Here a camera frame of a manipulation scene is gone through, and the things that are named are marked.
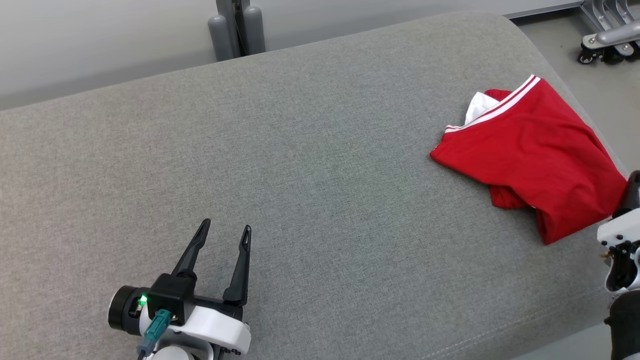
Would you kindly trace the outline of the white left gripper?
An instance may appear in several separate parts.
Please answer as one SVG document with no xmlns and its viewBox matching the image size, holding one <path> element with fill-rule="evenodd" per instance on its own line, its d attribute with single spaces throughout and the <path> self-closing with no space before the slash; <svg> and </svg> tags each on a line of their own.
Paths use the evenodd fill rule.
<svg viewBox="0 0 640 360">
<path fill-rule="evenodd" d="M 211 219 L 205 218 L 171 272 L 172 276 L 196 278 L 195 263 L 210 230 Z M 250 248 L 252 228 L 246 225 L 238 244 L 237 262 L 230 285 L 222 300 L 195 296 L 195 308 L 184 325 L 174 327 L 181 346 L 193 348 L 206 357 L 225 354 L 245 355 L 252 335 L 249 324 L 242 321 L 243 306 L 249 298 Z"/>
</svg>

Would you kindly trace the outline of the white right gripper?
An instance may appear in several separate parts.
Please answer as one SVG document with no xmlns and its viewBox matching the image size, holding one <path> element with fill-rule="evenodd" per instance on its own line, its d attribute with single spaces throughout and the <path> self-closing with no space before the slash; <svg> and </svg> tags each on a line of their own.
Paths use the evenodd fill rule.
<svg viewBox="0 0 640 360">
<path fill-rule="evenodd" d="M 601 224 L 596 233 L 596 241 L 607 248 L 619 246 L 640 239 L 640 209 L 633 209 L 626 214 Z"/>
</svg>

